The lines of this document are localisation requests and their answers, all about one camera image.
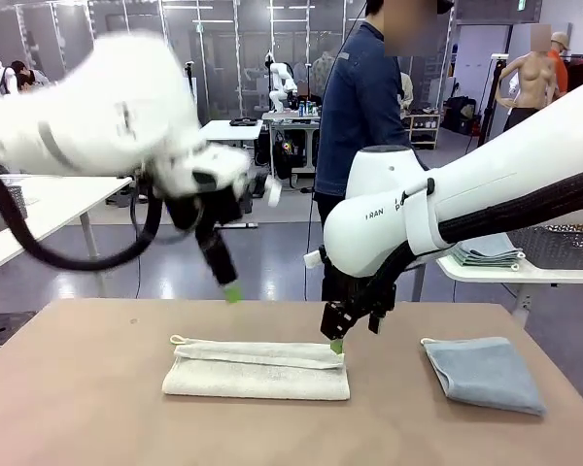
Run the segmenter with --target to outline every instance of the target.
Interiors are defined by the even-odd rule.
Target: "glass wall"
[[[94,38],[144,29],[164,38],[182,64],[193,63],[201,123],[260,117],[270,107],[266,54],[289,64],[301,95],[322,96],[344,39],[362,23],[363,6],[363,0],[0,1],[0,60],[22,60],[57,81],[85,59]],[[447,31],[449,18],[441,20]],[[415,108],[435,105],[431,90],[444,75],[447,41],[445,32],[436,56],[400,58],[415,85]],[[134,79],[139,66],[146,64],[129,71]]]

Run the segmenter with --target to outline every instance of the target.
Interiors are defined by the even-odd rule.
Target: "beige hat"
[[[565,32],[554,32],[551,36],[551,42],[557,42],[558,44],[564,46],[564,49],[570,50],[570,39],[567,37]]]

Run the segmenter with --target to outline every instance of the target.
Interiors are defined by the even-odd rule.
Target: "black pants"
[[[519,123],[522,123],[527,118],[537,114],[538,112],[538,109],[512,109],[512,113],[507,117],[507,121],[503,127],[503,132],[513,128]]]
[[[326,219],[336,205],[343,201],[344,197],[316,192],[313,199],[318,203],[318,212],[320,213],[320,221],[324,231]],[[346,277],[332,265],[325,264],[324,279],[322,280],[322,301],[345,300],[348,297],[348,280]]]

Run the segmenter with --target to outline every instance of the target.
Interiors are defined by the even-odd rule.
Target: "white towel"
[[[168,395],[348,400],[343,354],[313,343],[209,342],[173,336]]]

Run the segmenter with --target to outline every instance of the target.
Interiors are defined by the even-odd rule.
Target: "gray floor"
[[[439,150],[419,152],[430,167],[442,166],[462,156],[469,139],[441,132],[439,142]],[[270,218],[273,222],[268,223],[268,216],[260,213],[270,214],[270,211],[257,204],[257,217],[253,216],[250,221],[259,221],[259,229],[224,232],[246,299],[304,299],[302,254],[306,249],[309,207],[308,195],[285,193],[282,211],[276,215],[278,220]],[[100,211],[105,213],[98,216],[96,222],[111,224],[94,227],[102,253],[116,252],[133,241],[133,230],[125,225],[124,210],[102,208]],[[161,228],[160,236],[170,234],[172,227]],[[312,247],[321,240],[320,226],[313,223]],[[77,226],[59,230],[45,243],[57,250],[86,256],[82,229]],[[138,270],[138,263],[133,262],[109,273],[111,295],[134,297]],[[308,271],[308,300],[319,300],[321,273],[321,269]],[[400,278],[397,300],[411,299],[412,281],[411,274]],[[423,300],[451,302],[453,293],[454,282],[435,264],[430,264]],[[92,276],[56,271],[27,255],[21,255],[0,268],[0,313],[38,311],[54,299],[90,296],[96,296]],[[491,302],[507,308],[513,304],[512,296],[499,284],[458,283],[455,296],[457,302]],[[222,294],[193,239],[187,239],[174,246],[154,245],[143,254],[139,297],[221,299]],[[527,330],[583,395],[583,285],[541,288],[534,297],[534,310]]]

